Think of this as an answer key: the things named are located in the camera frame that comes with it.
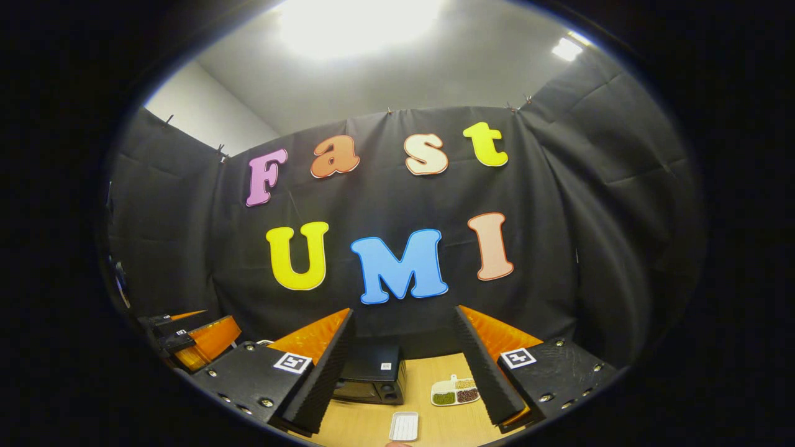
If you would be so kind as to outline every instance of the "wooden table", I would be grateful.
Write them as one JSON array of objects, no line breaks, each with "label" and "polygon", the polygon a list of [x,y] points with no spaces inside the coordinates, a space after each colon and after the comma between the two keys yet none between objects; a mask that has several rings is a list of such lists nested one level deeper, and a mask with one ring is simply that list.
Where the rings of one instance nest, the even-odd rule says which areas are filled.
[{"label": "wooden table", "polygon": [[406,393],[403,405],[377,405],[343,402],[336,399],[320,426],[320,433],[310,437],[294,436],[328,447],[383,447],[390,442],[392,413],[416,411],[420,414],[417,440],[407,442],[422,447],[468,447],[483,445],[519,430],[500,434],[491,425],[483,399],[456,406],[434,406],[431,386],[449,380],[451,374],[459,379],[472,377],[463,354],[406,360]]}]

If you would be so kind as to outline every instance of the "blue letter m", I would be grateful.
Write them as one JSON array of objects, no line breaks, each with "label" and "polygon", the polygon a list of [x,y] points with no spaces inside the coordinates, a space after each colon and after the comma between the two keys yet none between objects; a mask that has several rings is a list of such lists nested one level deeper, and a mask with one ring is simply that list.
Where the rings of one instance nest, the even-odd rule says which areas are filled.
[{"label": "blue letter m", "polygon": [[379,238],[355,240],[351,250],[362,260],[362,303],[381,304],[390,299],[390,295],[381,290],[379,279],[384,280],[399,300],[409,289],[412,275],[415,284],[411,294],[414,297],[435,297],[447,292],[448,286],[442,282],[439,255],[436,252],[436,245],[441,239],[439,230],[415,231],[409,236],[400,261]]}]

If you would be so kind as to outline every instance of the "foam letter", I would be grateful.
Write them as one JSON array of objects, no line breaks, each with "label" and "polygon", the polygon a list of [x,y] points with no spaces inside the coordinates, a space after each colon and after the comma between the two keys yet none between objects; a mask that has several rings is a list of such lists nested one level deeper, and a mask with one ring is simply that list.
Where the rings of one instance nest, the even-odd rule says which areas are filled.
[{"label": "foam letter", "polygon": [[287,151],[279,149],[276,152],[257,157],[249,161],[251,166],[251,189],[249,198],[246,199],[246,206],[264,204],[270,200],[268,187],[276,186],[276,179],[279,176],[279,167],[268,163],[275,161],[279,165],[287,161]]},{"label": "foam letter", "polygon": [[436,252],[436,245],[441,239],[439,230],[415,231],[409,236],[403,259],[400,261],[379,238],[354,241],[351,250],[362,261],[362,303],[381,304],[390,299],[390,295],[381,289],[379,279],[384,280],[399,300],[403,299],[409,289],[412,275],[415,284],[411,294],[414,297],[435,297],[447,292],[448,285],[442,282],[439,255]]},{"label": "foam letter", "polygon": [[301,234],[306,236],[309,250],[309,270],[298,274],[290,262],[290,239],[293,231],[290,227],[279,227],[268,231],[265,239],[270,243],[270,265],[273,277],[284,287],[291,290],[312,290],[326,278],[326,252],[323,249],[323,234],[328,231],[328,223],[310,222],[301,227]]},{"label": "foam letter", "polygon": [[409,155],[405,167],[416,176],[438,174],[448,167],[447,155],[442,152],[442,140],[435,134],[414,134],[403,142]]},{"label": "foam letter", "polygon": [[486,166],[502,166],[508,162],[508,154],[497,152],[494,140],[501,140],[499,130],[489,129],[485,122],[478,122],[463,130],[463,136],[472,138],[475,147],[475,156]]},{"label": "foam letter", "polygon": [[500,212],[487,212],[469,219],[467,226],[475,230],[480,244],[481,267],[478,279],[490,281],[508,276],[514,271],[514,264],[505,256],[505,244],[502,241],[502,223],[505,216]]},{"label": "foam letter", "polygon": [[315,178],[323,178],[333,173],[348,173],[359,165],[359,157],[354,151],[353,138],[337,135],[323,141],[315,148],[319,157],[312,162],[310,172]]}]

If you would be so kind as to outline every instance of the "ceiling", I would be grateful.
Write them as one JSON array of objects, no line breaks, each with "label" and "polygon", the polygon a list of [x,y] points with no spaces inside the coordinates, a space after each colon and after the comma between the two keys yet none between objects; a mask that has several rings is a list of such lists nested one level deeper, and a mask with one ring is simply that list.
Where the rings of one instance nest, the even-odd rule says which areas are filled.
[{"label": "ceiling", "polygon": [[[441,0],[436,20],[421,35],[331,59],[286,45],[283,15],[279,7],[266,11],[198,57],[280,135],[387,107],[519,106],[524,94],[532,95],[569,64],[551,53],[568,29],[514,2]],[[373,24],[385,23],[376,33],[401,32],[377,16],[369,18],[369,28],[356,23],[354,14],[348,17],[330,20],[323,30],[355,35],[362,29],[346,49],[369,42]]]}]

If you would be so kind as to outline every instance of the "yellow letter u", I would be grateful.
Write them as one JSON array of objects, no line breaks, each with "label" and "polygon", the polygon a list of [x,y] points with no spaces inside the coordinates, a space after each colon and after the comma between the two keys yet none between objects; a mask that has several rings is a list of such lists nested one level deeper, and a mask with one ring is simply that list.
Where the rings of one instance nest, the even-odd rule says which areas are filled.
[{"label": "yellow letter u", "polygon": [[265,239],[270,243],[270,264],[273,277],[291,290],[312,290],[326,278],[326,252],[323,248],[323,234],[328,231],[328,223],[310,222],[301,227],[306,236],[309,250],[309,270],[296,273],[290,261],[290,239],[295,231],[290,227],[279,227],[268,231]]}]

